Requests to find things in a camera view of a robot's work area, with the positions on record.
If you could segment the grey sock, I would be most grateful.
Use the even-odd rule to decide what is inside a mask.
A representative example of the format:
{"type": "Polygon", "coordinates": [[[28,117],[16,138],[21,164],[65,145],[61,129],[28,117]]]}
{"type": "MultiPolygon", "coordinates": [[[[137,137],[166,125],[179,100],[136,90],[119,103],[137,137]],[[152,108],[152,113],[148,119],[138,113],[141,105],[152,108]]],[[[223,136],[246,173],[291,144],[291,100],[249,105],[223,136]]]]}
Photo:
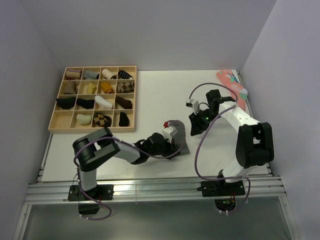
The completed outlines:
{"type": "Polygon", "coordinates": [[[170,127],[175,127],[177,131],[177,133],[173,136],[173,139],[180,155],[188,155],[190,153],[190,150],[186,140],[185,124],[180,120],[169,120],[168,125],[170,127]]]}

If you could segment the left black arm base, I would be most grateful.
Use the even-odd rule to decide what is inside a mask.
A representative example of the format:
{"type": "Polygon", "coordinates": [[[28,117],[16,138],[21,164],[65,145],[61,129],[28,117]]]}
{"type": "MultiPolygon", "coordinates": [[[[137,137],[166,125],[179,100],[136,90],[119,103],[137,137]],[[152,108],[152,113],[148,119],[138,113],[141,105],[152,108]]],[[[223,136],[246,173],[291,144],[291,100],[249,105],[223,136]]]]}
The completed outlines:
{"type": "MultiPolygon", "coordinates": [[[[98,184],[95,188],[85,192],[91,198],[97,201],[110,201],[113,199],[114,186],[112,184],[98,184]]],[[[78,202],[78,212],[81,215],[93,216],[100,210],[98,203],[79,203],[89,201],[80,190],[78,185],[71,185],[67,197],[68,202],[78,202]]]]}

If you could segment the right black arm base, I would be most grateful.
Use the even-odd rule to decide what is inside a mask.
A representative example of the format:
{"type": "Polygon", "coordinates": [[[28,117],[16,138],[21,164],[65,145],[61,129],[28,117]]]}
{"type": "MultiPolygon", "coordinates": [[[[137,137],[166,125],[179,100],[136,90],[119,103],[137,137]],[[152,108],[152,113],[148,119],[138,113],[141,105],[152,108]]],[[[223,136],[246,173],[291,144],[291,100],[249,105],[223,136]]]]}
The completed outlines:
{"type": "Polygon", "coordinates": [[[244,196],[246,191],[242,180],[227,183],[225,180],[202,181],[196,189],[202,197],[214,197],[214,206],[220,213],[229,214],[237,206],[236,197],[244,196]]]}

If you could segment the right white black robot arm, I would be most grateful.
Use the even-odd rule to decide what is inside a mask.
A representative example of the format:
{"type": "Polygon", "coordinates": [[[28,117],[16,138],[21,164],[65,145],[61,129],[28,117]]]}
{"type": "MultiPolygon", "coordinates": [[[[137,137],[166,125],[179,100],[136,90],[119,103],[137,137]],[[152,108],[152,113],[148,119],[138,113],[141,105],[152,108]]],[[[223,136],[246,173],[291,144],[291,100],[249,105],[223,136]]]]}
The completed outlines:
{"type": "Polygon", "coordinates": [[[218,89],[210,90],[206,94],[207,109],[201,110],[200,103],[195,99],[188,99],[186,106],[192,108],[193,113],[188,116],[191,123],[190,135],[204,134],[195,154],[198,160],[200,148],[210,128],[219,118],[225,119],[236,131],[235,160],[222,169],[217,191],[222,195],[229,194],[234,183],[246,177],[248,173],[259,166],[274,160],[274,141],[272,126],[268,122],[259,122],[238,106],[237,100],[231,96],[222,97],[218,89]]]}

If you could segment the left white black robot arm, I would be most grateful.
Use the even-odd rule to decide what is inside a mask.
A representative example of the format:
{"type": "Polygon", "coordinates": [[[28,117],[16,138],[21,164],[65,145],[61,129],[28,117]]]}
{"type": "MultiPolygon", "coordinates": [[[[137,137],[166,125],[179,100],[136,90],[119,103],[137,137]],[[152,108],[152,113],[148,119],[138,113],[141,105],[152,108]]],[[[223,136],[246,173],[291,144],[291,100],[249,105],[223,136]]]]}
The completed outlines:
{"type": "Polygon", "coordinates": [[[132,165],[145,163],[150,157],[171,159],[179,153],[174,140],[177,133],[175,127],[167,126],[162,133],[153,133],[147,139],[131,144],[116,138],[108,127],[104,127],[75,140],[72,148],[79,194],[91,200],[107,192],[98,187],[97,169],[113,157],[132,165]]]}

